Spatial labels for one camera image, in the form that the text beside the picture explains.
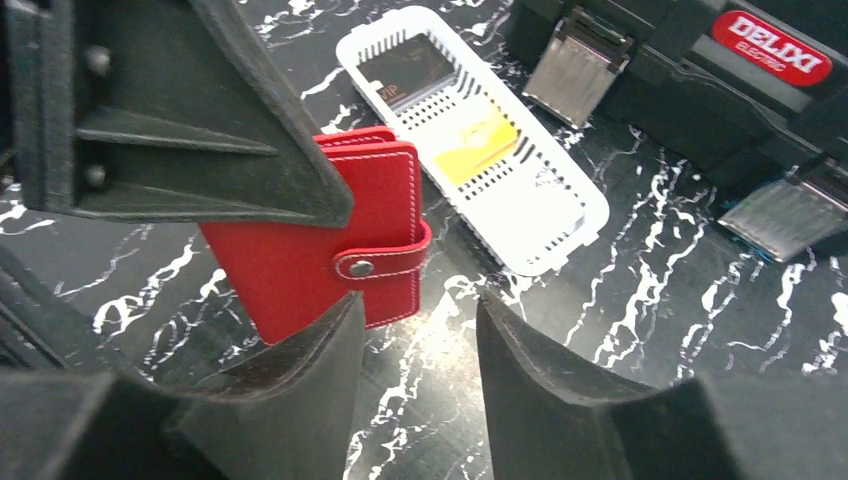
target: card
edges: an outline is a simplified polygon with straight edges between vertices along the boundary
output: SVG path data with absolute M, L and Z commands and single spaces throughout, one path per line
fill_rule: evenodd
M 415 142 L 459 187 L 512 155 L 518 131 L 487 97 L 477 95 L 426 123 Z
M 359 71 L 396 112 L 449 84 L 456 74 L 423 33 L 361 63 Z

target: wallet strap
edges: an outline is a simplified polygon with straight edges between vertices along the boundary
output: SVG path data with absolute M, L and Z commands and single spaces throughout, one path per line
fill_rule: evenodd
M 432 238 L 430 226 L 419 220 L 417 242 L 403 247 L 351 248 L 333 257 L 333 269 L 345 280 L 370 280 L 414 272 L 424 263 Z

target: black card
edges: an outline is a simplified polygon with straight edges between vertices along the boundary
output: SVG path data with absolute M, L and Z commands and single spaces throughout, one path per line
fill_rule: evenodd
M 408 105 L 445 85 L 456 69 L 427 35 L 419 33 L 361 63 L 359 71 L 369 83 L 382 84 L 377 93 L 394 108 Z

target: screw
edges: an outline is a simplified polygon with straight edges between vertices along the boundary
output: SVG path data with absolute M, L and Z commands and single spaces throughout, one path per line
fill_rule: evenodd
M 91 73 L 105 77 L 112 70 L 112 52 L 99 45 L 88 47 L 85 51 L 85 64 Z
M 103 190 L 106 188 L 106 167 L 103 165 L 89 165 L 85 168 L 85 183 L 92 190 Z

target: metal latch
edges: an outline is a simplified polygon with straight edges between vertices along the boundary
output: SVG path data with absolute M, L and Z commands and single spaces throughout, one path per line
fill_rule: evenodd
M 560 20 L 522 92 L 574 128 L 580 128 L 630 62 L 633 39 L 582 7 Z
M 719 223 L 779 262 L 848 229 L 848 171 L 833 159 L 765 186 Z

